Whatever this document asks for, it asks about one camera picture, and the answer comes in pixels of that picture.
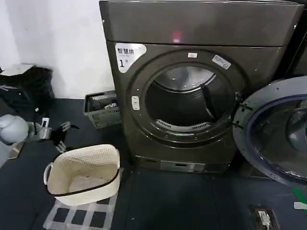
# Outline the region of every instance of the laundry basket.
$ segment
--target laundry basket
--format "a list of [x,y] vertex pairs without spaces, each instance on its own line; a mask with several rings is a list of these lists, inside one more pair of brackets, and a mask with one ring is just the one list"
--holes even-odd
[[[117,193],[120,182],[119,165],[119,152],[112,145],[75,149],[59,155],[45,168],[44,184],[48,192],[65,205],[96,202]],[[104,183],[71,192],[71,183],[77,176],[100,178]]]

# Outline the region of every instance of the dark gray appliance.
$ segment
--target dark gray appliance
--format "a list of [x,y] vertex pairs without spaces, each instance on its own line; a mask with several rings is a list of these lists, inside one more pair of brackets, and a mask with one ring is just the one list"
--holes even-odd
[[242,94],[269,83],[303,6],[286,1],[101,1],[124,132],[144,167],[223,172]]
[[305,8],[276,71],[276,79],[307,75],[307,1],[294,1]]

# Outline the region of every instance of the plastic crate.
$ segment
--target plastic crate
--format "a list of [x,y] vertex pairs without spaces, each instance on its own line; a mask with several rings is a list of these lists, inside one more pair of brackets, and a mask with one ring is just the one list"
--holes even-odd
[[[105,106],[116,103],[113,108]],[[121,123],[115,91],[93,93],[85,96],[84,115],[88,116],[96,129]]]

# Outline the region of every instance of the open washing machine door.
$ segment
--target open washing machine door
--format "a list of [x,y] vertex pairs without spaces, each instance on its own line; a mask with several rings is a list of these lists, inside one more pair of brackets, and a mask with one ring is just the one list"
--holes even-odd
[[233,135],[243,156],[283,184],[307,185],[307,76],[275,81],[240,104]]

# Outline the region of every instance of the floor mat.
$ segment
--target floor mat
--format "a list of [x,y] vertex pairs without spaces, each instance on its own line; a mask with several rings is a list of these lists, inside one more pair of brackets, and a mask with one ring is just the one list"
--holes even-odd
[[47,230],[109,230],[117,194],[109,199],[80,206],[56,200],[43,227]]

